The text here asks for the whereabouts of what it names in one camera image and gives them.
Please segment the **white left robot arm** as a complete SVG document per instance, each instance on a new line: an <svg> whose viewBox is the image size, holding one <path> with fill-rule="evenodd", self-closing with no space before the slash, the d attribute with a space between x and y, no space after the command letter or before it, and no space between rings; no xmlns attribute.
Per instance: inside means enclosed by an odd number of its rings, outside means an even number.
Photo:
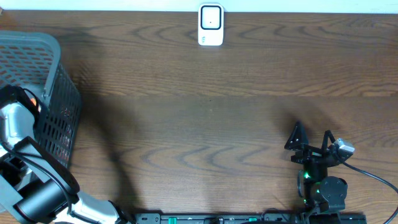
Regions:
<svg viewBox="0 0 398 224"><path fill-rule="evenodd" d="M19 86L1 89L1 205L19 223L135 223L113 202L82 192L34 140L40 112L31 94Z"/></svg>

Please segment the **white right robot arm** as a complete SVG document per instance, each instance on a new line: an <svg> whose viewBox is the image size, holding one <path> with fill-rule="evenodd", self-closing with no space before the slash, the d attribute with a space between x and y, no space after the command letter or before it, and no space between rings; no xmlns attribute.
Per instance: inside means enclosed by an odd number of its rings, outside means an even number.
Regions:
<svg viewBox="0 0 398 224"><path fill-rule="evenodd" d="M324 133L320 147L311 146L304 125L297 121L284 148L294 151L291 161L303 165L297 176L297 190L306 208L314 213L333 213L345 209L348 185L345 180L328 175L328 168L340 164L335 157L352 155L352 150L342 151L342 144L331 131Z"/></svg>

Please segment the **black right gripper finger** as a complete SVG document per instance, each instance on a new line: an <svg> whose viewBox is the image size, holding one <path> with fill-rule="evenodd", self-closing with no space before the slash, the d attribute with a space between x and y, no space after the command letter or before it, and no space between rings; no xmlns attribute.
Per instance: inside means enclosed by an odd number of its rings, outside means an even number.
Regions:
<svg viewBox="0 0 398 224"><path fill-rule="evenodd" d="M308 145L308 137L305 132L304 125L300 121L297 121L284 146L284 149L290 151L301 151L306 145Z"/></svg>
<svg viewBox="0 0 398 224"><path fill-rule="evenodd" d="M329 141L331 141L331 143L334 143L336 139L330 130L326 130L323 136L321 149L326 149L328 147Z"/></svg>

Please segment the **orange small box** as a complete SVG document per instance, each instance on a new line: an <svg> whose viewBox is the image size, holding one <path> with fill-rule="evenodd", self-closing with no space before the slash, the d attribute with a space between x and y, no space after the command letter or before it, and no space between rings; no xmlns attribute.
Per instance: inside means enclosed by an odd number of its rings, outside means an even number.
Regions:
<svg viewBox="0 0 398 224"><path fill-rule="evenodd" d="M41 106L39 105L39 102L36 98L31 98L30 101L33 103L35 108L37 109L38 112L41 111Z"/></svg>

